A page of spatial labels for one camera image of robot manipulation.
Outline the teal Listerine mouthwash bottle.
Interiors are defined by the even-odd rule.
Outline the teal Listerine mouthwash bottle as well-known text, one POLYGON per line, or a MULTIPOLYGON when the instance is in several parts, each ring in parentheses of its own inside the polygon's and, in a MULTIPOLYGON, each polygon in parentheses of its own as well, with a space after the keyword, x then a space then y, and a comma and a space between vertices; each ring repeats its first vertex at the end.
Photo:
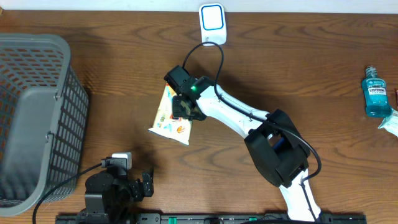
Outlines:
POLYGON ((375 67, 368 66, 365 69, 365 79, 361 82, 361 87, 366 103, 365 112, 369 117, 385 118, 392 113, 386 82, 379 78, 375 67))

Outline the light blue wet wipes pack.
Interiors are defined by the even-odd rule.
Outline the light blue wet wipes pack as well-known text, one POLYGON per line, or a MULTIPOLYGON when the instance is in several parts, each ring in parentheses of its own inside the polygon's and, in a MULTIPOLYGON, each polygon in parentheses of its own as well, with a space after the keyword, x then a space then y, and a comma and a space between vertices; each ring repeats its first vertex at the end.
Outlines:
POLYGON ((392 113, 385 117, 382 123, 378 127, 379 129, 385 129, 389 133, 398 136, 398 113, 392 109, 392 113))

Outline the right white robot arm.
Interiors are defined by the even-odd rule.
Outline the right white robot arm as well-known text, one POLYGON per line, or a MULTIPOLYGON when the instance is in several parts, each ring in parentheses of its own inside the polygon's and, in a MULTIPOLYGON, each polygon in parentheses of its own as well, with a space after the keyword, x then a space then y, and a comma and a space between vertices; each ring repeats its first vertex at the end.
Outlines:
POLYGON ((173 117, 190 121, 211 117, 231 128, 243 138, 257 171, 280 189, 287 216, 320 222, 321 210, 308 183, 312 178, 308 157, 316 152, 286 113, 257 110, 227 94, 208 77, 192 77, 179 65, 164 80, 176 93, 173 117))

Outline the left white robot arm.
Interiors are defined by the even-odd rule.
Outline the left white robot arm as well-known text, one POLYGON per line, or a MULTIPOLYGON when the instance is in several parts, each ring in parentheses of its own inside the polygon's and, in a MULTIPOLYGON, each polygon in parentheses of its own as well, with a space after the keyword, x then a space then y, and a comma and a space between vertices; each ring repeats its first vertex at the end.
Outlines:
POLYGON ((154 194, 154 169, 142 173, 142 179, 130 180, 125 165, 107 165, 86 182, 85 213, 82 223, 126 224, 135 223, 130 209, 154 194))

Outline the yellow snack bag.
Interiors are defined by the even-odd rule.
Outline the yellow snack bag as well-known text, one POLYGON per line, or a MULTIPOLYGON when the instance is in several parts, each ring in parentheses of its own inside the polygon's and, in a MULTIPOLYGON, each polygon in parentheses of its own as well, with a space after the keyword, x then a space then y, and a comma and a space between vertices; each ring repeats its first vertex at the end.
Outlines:
POLYGON ((166 84, 155 116, 153 126, 149 131, 168 139, 189 145, 192 122, 184 118, 174 118, 172 114, 172 98, 176 93, 166 84))

